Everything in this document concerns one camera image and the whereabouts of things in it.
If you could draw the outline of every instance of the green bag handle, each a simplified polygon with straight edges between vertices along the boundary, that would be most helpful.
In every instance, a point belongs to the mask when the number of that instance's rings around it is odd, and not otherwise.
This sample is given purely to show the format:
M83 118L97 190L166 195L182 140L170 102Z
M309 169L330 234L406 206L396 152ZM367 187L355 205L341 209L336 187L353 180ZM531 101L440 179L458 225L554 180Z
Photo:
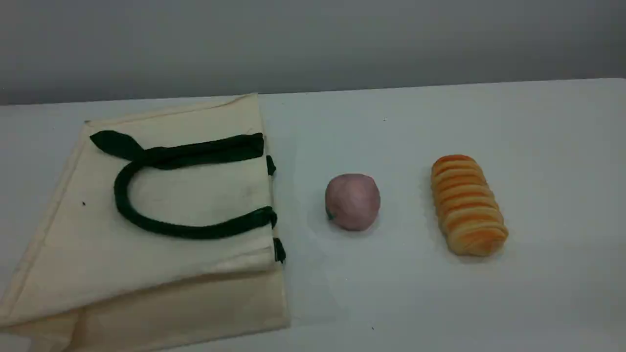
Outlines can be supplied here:
M248 214L225 222L206 226L187 226L151 219L140 214L130 203L128 185L132 178L144 167L161 170L174 170L201 164L229 163L263 156L264 138L262 133L236 135L210 142L180 145L177 147L155 147L143 149L131 136L116 131L100 131L90 136L91 141L101 151L126 160L126 165L115 178L113 193L118 212L138 227L182 239L212 240L223 239L267 224L276 225L277 216L271 206L259 208ZM276 167L271 157L266 158L268 174L273 175ZM285 259L285 251L280 240L274 239L277 261Z

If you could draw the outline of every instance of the table surface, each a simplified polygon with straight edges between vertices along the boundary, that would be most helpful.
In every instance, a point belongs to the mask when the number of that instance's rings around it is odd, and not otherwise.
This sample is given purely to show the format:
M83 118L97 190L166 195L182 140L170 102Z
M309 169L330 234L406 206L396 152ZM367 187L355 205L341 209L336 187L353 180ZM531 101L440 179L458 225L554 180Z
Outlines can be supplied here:
M0 106L0 291L84 120L220 98ZM626 348L626 80L262 95L278 171L292 327L194 351L622 351ZM489 259L448 252L429 171L474 157L510 236ZM377 222L326 221L335 175L366 173ZM26 340L0 336L0 349Z

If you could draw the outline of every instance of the bread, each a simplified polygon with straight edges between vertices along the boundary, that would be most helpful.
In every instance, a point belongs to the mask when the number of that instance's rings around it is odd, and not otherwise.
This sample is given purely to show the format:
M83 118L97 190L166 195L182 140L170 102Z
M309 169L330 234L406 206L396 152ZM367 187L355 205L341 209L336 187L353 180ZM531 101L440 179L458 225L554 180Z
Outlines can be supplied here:
M447 155L433 164L431 186L439 226L457 255L489 256L508 237L500 207L476 161Z

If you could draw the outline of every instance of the gray wall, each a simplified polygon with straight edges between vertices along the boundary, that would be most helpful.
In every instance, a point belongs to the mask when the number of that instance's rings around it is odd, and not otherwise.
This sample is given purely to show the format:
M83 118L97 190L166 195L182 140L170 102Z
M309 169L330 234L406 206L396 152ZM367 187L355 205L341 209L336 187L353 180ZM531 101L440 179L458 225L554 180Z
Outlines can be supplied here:
M0 2L0 103L626 76L625 0Z

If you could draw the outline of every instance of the orange striped bread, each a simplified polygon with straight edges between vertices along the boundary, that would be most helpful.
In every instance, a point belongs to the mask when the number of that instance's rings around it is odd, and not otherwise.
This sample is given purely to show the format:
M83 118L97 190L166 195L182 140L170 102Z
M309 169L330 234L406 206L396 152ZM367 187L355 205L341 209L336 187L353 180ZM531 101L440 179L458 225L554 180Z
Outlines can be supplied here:
M508 230L476 161L447 155L433 165L431 186L439 226L457 255L488 256L502 247Z

